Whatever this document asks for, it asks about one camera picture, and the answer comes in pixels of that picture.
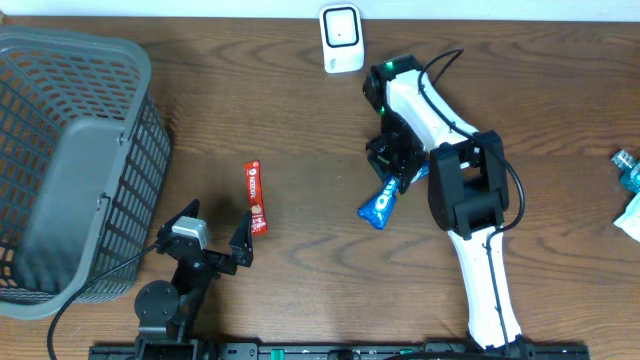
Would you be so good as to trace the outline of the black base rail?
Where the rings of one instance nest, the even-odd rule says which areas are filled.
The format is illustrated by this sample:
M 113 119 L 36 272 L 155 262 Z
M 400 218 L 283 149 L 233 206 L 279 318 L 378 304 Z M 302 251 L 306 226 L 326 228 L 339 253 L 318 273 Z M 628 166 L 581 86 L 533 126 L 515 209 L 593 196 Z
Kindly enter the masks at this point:
M 506 349 L 482 350 L 467 341 L 432 339 L 422 345 L 264 345 L 251 342 L 158 344 L 138 341 L 129 346 L 92 346 L 89 360 L 376 360 L 376 359 L 522 359 L 589 360 L 584 345 L 540 345 L 520 339 Z

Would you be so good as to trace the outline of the green wet wipes pack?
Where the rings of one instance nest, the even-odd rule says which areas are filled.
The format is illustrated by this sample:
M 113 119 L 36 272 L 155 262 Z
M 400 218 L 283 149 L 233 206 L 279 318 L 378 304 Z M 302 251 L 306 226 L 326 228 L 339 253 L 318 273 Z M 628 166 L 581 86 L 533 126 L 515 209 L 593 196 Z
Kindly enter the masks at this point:
M 622 215 L 613 224 L 622 229 L 632 239 L 640 241 L 640 194 L 629 202 Z

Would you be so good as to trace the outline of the grey plastic basket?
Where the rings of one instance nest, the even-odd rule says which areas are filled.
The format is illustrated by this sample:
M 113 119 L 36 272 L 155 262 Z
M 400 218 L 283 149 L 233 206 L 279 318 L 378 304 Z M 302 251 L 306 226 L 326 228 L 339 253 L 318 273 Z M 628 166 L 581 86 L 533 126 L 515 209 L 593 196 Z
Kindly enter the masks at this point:
M 152 66 L 119 38 L 1 29 L 1 313 L 133 285 L 171 156 Z

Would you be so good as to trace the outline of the white barcode scanner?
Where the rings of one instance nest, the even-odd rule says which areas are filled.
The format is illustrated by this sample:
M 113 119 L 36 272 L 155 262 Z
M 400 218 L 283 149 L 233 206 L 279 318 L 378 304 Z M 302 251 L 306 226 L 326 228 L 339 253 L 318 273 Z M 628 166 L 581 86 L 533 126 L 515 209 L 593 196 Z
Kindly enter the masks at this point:
M 360 70 L 365 51 L 359 9 L 353 4 L 327 5 L 320 10 L 319 24 L 324 70 L 329 74 Z

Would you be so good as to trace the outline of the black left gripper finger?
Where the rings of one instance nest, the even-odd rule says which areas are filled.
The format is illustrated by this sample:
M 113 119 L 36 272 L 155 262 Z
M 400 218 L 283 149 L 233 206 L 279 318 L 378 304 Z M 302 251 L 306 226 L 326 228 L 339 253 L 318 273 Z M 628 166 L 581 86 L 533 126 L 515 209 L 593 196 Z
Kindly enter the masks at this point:
M 232 250 L 232 258 L 239 266 L 249 268 L 252 265 L 253 244 L 252 244 L 252 213 L 247 211 L 229 242 Z
M 163 226 L 163 230 L 171 230 L 173 225 L 181 218 L 181 217 L 190 217 L 196 218 L 198 216 L 200 207 L 200 201 L 198 199 L 192 200 L 183 210 L 181 210 L 177 215 L 173 216 L 169 221 L 167 221 Z

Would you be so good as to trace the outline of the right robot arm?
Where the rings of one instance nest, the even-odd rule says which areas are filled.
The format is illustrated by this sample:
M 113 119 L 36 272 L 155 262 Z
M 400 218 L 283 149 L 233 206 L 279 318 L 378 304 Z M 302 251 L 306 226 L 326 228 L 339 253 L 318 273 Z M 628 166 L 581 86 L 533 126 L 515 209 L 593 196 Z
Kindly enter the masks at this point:
M 521 328 L 511 305 L 502 245 L 509 186 L 521 183 L 494 131 L 481 132 L 457 115 L 435 89 L 429 67 L 414 56 L 370 68 L 363 94 L 381 117 L 366 148 L 384 186 L 358 216 L 385 228 L 399 195 L 428 180 L 434 221 L 451 239 L 469 305 L 468 333 L 485 354 L 515 357 Z

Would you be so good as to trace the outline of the teal mouthwash bottle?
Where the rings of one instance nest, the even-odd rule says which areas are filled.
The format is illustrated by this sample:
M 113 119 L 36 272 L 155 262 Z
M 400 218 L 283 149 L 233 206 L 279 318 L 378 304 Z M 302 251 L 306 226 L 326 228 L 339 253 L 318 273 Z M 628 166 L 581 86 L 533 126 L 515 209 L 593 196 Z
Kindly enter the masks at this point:
M 639 161 L 625 150 L 620 150 L 611 158 L 620 170 L 620 182 L 630 192 L 639 193 Z

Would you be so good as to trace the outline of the red Nescafe stick sachet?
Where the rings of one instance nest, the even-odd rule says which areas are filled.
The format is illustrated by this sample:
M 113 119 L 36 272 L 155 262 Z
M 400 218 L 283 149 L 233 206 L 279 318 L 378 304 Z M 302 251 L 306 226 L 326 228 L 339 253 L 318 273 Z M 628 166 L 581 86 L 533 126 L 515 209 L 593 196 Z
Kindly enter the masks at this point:
M 260 162 L 254 160 L 245 163 L 244 173 L 248 191 L 249 210 L 251 212 L 251 232 L 253 235 L 266 235 L 268 232 L 268 224 L 263 201 Z

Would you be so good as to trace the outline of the blue Oreo cookie pack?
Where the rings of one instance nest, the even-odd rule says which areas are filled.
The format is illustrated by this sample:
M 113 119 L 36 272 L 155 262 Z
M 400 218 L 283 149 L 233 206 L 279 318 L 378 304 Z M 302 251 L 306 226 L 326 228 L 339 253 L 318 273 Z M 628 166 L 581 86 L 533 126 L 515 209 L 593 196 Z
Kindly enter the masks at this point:
M 383 230 L 396 205 L 401 181 L 405 177 L 388 168 L 382 161 L 377 160 L 375 156 L 369 158 L 369 163 L 383 181 L 383 187 L 379 193 L 357 210 L 357 214 L 373 228 Z

